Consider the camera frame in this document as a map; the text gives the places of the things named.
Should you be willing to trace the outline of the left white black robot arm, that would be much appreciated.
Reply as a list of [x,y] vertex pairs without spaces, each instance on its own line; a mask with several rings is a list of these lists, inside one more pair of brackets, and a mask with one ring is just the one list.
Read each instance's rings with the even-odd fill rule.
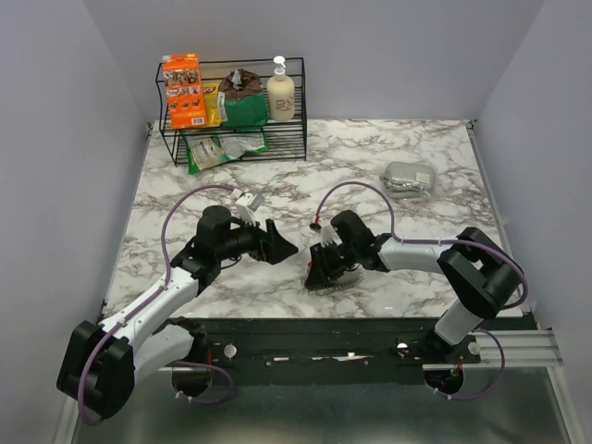
[[166,259],[165,274],[150,289],[102,322],[83,321],[74,328],[57,389],[77,401],[81,413],[114,416],[130,398],[142,369],[203,359],[204,341],[167,319],[214,282],[224,261],[247,254],[276,265],[297,252],[271,219],[260,226],[238,219],[222,205],[205,208],[195,235]]

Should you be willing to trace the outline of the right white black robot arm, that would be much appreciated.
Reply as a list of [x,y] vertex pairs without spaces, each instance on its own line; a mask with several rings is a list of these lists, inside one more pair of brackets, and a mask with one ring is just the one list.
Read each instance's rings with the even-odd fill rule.
[[383,273],[439,273],[448,280],[457,301],[425,340],[427,355],[439,363],[456,355],[469,333],[496,318],[517,289],[526,286],[522,268],[478,228],[466,228],[451,240],[403,240],[376,235],[357,214],[344,211],[321,233],[322,241],[310,248],[304,281],[309,291],[336,288],[358,265]]

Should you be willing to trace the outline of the red carabiner keyring with chain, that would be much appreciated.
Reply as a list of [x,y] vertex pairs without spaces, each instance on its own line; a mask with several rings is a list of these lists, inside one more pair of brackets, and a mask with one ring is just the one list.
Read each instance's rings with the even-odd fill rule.
[[343,275],[329,281],[328,283],[324,283],[320,286],[316,286],[310,289],[306,283],[310,272],[307,272],[307,276],[302,278],[302,284],[304,287],[310,292],[315,295],[327,295],[335,291],[345,290],[357,285],[362,280],[362,271],[360,270],[360,266],[356,265],[350,268],[347,268]]

